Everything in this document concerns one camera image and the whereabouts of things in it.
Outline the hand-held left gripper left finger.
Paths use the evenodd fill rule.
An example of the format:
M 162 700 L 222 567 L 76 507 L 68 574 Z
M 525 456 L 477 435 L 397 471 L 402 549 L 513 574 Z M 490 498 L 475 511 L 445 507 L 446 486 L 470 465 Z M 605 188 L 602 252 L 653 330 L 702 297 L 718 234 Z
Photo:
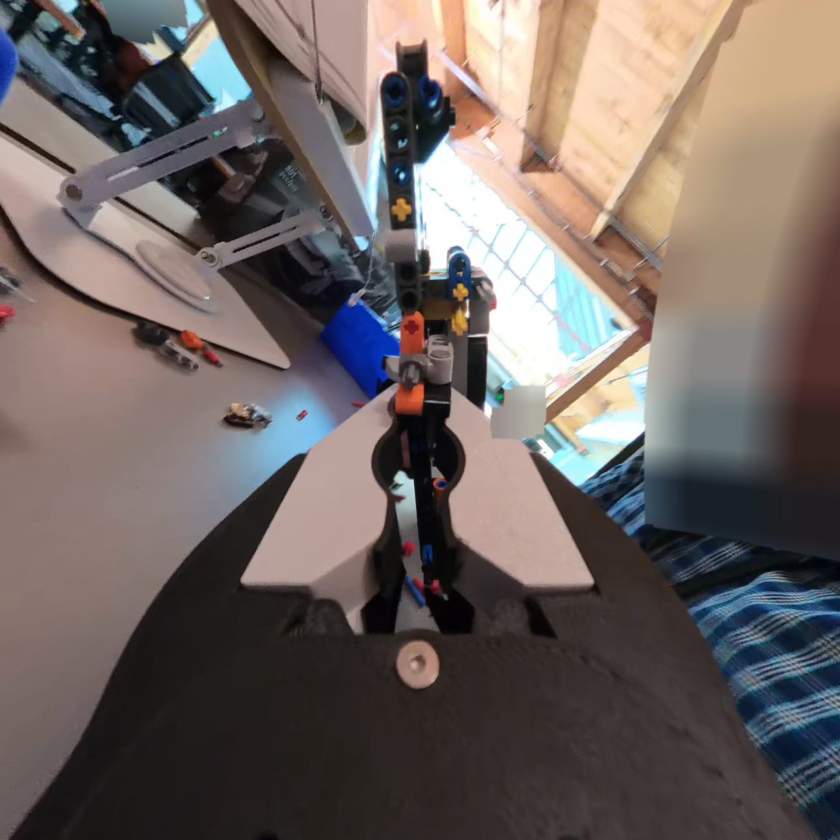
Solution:
M 396 506 L 374 470 L 389 399 L 378 395 L 306 453 L 242 574 L 246 590 L 336 602 L 364 632 L 363 609 L 398 583 Z

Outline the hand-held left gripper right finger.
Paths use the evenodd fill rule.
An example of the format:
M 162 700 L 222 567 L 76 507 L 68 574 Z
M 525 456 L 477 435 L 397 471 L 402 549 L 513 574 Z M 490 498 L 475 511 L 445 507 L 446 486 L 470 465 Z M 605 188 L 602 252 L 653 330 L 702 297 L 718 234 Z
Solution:
M 595 581 L 557 503 L 522 442 L 496 438 L 490 420 L 453 395 L 445 426 L 454 454 L 446 462 L 445 633 L 469 634 L 476 615 L 499 602 L 578 595 Z

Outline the multicoloured lego technic assembly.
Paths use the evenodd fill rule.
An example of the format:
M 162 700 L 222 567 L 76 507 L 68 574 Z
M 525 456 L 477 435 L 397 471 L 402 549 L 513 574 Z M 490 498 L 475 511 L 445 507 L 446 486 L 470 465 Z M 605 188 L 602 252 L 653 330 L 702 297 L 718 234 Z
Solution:
M 387 228 L 401 313 L 399 350 L 383 369 L 395 384 L 391 409 L 413 479 L 421 572 L 409 578 L 445 634 L 472 630 L 476 609 L 455 588 L 462 562 L 448 521 L 449 489 L 459 470 L 447 429 L 455 394 L 483 408 L 487 339 L 497 296 L 466 251 L 449 247 L 445 268 L 431 270 L 421 245 L 419 170 L 456 124 L 455 108 L 429 69 L 428 44 L 395 44 L 395 69 L 380 86 Z

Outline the small orange lego piece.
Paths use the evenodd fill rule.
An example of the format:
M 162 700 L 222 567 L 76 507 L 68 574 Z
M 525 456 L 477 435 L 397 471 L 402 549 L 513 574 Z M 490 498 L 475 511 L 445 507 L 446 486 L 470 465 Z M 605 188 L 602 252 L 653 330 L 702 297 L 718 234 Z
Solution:
M 194 354 L 198 354 L 207 363 L 221 368 L 224 363 L 220 360 L 212 345 L 193 331 L 183 330 L 178 335 L 181 345 Z

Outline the dark grey lego connector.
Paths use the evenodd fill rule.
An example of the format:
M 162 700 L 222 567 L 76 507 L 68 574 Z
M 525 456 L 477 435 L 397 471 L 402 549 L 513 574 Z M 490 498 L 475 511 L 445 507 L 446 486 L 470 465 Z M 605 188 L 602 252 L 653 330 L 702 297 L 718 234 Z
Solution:
M 176 366 L 190 372 L 198 370 L 195 359 L 175 344 L 172 333 L 160 324 L 139 321 L 133 326 L 132 333 L 143 346 L 155 350 Z

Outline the blue plastic bin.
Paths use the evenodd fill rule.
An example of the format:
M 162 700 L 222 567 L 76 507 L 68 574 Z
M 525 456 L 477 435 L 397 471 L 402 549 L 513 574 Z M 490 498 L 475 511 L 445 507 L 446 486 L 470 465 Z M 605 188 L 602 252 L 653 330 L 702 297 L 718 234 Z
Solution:
M 378 396 L 387 380 L 382 360 L 399 354 L 399 340 L 366 303 L 345 302 L 320 340 L 368 398 Z

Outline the person's plaid shirt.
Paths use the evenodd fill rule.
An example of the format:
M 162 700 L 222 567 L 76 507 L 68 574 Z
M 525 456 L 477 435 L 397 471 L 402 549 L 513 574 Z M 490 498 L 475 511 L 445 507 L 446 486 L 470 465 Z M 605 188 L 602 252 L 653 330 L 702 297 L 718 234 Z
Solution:
M 686 604 L 754 746 L 820 838 L 839 838 L 839 565 L 657 528 L 644 451 L 580 485 Z

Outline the white book stand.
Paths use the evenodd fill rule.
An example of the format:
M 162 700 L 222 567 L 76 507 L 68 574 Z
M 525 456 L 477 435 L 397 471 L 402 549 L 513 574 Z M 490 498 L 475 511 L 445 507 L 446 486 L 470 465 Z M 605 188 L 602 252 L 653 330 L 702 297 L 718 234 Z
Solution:
M 340 250 L 375 232 L 359 164 L 371 131 L 369 2 L 209 2 L 254 97 L 188 117 L 161 138 L 64 178 L 2 140 L 2 210 L 29 254 L 107 307 L 188 329 L 285 370 L 290 362 L 222 269 L 311 236 Z M 126 215 L 117 199 L 279 139 L 311 189 L 311 208 L 191 253 Z

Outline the blue rounded object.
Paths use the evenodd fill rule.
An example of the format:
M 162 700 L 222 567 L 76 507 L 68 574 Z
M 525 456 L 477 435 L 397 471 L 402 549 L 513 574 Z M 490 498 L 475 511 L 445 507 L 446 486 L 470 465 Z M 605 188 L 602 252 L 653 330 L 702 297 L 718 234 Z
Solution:
M 13 40 L 1 28 L 0 32 L 0 102 L 3 106 L 18 72 L 18 53 Z

